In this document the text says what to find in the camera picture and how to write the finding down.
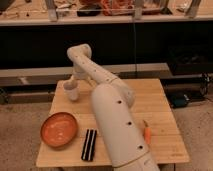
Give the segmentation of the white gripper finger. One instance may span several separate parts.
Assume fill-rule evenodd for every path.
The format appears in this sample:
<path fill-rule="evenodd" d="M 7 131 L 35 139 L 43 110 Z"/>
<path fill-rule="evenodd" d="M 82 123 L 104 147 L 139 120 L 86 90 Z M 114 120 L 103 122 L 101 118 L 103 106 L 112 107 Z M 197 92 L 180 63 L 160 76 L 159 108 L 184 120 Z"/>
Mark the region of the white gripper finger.
<path fill-rule="evenodd" d="M 92 81 L 92 79 L 91 79 L 90 77 L 87 77 L 85 81 L 86 81 L 86 83 L 89 84 L 90 86 L 94 86 L 94 85 L 95 85 L 94 82 Z"/>
<path fill-rule="evenodd" d="M 68 79 L 68 83 L 72 83 L 75 80 L 75 77 L 71 75 L 71 77 Z"/>

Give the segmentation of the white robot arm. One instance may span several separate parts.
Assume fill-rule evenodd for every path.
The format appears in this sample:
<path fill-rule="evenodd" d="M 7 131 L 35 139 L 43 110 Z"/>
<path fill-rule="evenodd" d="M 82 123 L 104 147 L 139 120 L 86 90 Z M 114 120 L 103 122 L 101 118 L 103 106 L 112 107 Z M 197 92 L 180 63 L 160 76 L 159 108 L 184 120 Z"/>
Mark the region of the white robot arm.
<path fill-rule="evenodd" d="M 134 91 L 118 76 L 91 60 L 88 44 L 70 47 L 75 79 L 91 77 L 97 86 L 91 104 L 114 171 L 160 171 L 130 108 Z"/>

